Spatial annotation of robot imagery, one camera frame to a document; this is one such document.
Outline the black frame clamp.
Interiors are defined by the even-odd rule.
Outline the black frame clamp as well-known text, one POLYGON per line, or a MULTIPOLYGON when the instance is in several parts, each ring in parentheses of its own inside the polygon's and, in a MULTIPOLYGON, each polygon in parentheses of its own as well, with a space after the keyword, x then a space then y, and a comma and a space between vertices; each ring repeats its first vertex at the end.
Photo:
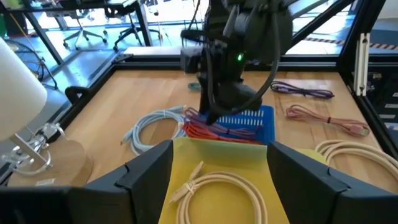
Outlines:
POLYGON ((65 96, 71 104, 75 104, 81 97, 90 92, 89 88, 82 86, 70 86, 65 89, 65 96))

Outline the black aluminium table frame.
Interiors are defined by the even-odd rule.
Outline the black aluminium table frame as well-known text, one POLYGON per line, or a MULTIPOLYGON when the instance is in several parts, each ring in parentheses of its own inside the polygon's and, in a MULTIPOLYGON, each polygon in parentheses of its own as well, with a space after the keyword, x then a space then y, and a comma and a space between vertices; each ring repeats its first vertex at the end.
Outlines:
MULTIPOLYGON (((330 87, 336 97, 323 101, 267 92, 263 100, 274 107, 279 142, 294 148, 313 149, 325 140, 350 139, 349 134, 336 128, 286 117, 289 106, 302 105, 325 115, 346 115, 367 122, 371 133, 360 142, 398 158, 398 147, 368 99, 355 94, 350 72, 355 63, 354 48, 358 46, 359 33, 375 23, 384 3, 385 0, 363 0, 339 57, 329 61, 315 60, 314 56, 282 57, 277 78, 330 87)), ((126 60, 116 58, 94 79, 85 96, 67 101, 52 114, 42 112, 45 123, 59 124, 69 137, 90 151, 95 160, 92 179, 133 157, 124 146, 117 147, 115 156, 108 152, 108 147, 114 146, 116 139, 141 115, 178 103, 193 106, 199 102, 198 94, 183 89, 188 80, 180 69, 179 48, 164 54, 149 51, 145 48, 144 55, 131 55, 126 60)))

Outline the white shade wooden table lamp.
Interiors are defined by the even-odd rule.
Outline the white shade wooden table lamp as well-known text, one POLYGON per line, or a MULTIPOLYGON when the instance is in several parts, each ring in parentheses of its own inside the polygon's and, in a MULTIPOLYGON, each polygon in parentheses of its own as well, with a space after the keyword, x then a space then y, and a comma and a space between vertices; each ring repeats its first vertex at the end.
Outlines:
POLYGON ((47 90, 0 38, 0 141, 16 147, 2 156, 12 164, 9 187, 83 186, 93 160, 58 124, 45 123, 28 140, 18 132, 36 118, 47 102, 47 90))

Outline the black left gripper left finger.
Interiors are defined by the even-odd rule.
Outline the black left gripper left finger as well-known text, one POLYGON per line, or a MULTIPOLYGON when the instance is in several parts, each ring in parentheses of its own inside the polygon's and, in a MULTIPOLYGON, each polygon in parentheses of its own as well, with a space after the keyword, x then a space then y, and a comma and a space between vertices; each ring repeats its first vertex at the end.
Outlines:
POLYGON ((84 187, 0 187, 0 224, 157 224, 173 158, 166 140, 84 187))

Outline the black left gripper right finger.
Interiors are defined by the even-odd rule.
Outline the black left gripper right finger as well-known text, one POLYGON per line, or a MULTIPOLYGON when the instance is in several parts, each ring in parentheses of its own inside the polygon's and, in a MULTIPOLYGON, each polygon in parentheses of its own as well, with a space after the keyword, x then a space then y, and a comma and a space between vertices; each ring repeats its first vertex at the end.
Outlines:
POLYGON ((279 142, 268 145, 267 161, 290 224, 398 224, 398 194, 279 142))

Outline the yellow translucent plastic bin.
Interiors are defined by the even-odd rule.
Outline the yellow translucent plastic bin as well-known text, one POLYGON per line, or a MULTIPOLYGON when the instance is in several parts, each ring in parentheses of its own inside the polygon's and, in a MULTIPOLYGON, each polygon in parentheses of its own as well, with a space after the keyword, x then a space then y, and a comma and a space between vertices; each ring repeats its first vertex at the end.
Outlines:
MULTIPOLYGON (((272 182, 267 148, 262 145, 203 139, 174 139, 171 176, 159 224, 177 224, 177 203, 171 195, 181 187, 199 163, 201 174, 226 171, 238 174, 260 191, 267 209, 267 224, 290 224, 272 182)), ((191 224, 254 224, 255 211, 248 194, 229 183, 200 187, 188 206, 191 224)))

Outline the blue slotted plastic basket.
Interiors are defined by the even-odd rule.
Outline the blue slotted plastic basket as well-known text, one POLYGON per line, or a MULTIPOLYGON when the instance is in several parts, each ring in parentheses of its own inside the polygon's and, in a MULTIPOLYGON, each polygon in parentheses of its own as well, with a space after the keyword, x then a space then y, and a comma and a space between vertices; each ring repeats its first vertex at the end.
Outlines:
POLYGON ((275 141, 274 109, 262 105, 259 110, 246 110, 236 115, 220 116, 207 127, 219 141, 267 145, 275 141))

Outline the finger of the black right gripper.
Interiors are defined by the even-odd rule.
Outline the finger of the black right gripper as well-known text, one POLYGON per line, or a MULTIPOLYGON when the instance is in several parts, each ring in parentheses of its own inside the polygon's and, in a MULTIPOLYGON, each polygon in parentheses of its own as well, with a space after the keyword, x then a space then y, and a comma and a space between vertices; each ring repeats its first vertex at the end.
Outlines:
POLYGON ((217 121, 217 119, 222 116, 223 109, 206 107, 201 109, 202 115, 205 116, 205 124, 212 125, 217 121))

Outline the white metal bracket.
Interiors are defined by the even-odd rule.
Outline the white metal bracket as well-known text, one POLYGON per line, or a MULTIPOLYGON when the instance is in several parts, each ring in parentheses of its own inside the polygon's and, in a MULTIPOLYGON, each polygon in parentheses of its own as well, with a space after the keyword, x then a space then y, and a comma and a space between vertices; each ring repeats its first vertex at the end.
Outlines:
POLYGON ((354 92, 357 96, 366 96, 368 84, 370 33, 361 33, 356 46, 354 67, 354 92))

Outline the black office chair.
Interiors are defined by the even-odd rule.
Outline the black office chair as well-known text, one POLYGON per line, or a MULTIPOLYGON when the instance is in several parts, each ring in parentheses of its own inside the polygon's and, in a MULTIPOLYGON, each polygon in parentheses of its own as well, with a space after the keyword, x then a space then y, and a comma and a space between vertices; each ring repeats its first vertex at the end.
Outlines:
POLYGON ((105 16, 116 18, 127 16, 130 21, 130 27, 119 33, 118 39, 114 42, 113 50, 119 49, 118 44, 130 34, 133 34, 141 46, 152 46, 150 33, 156 33, 160 41, 163 35, 159 29, 150 29, 147 23, 146 0, 110 0, 104 8, 105 16))
POLYGON ((66 49, 69 48, 69 45, 68 45, 67 41, 70 40, 70 39, 75 39, 75 43, 74 43, 75 49, 76 50, 80 50, 80 46, 79 46, 80 40, 82 38, 84 38, 86 40, 89 40, 89 38, 88 38, 89 36, 98 37, 98 38, 100 38, 103 41, 103 43, 105 43, 105 44, 107 43, 107 39, 105 37, 103 37, 102 35, 90 32, 90 31, 86 30, 82 26, 80 20, 83 19, 83 18, 88 17, 89 13, 90 13, 89 9, 82 9, 82 10, 76 10, 76 11, 69 11, 68 12, 67 15, 69 17, 71 17, 72 19, 77 21, 77 23, 79 25, 79 30, 76 33, 74 33, 72 35, 69 35, 68 37, 63 39, 63 46, 66 49))

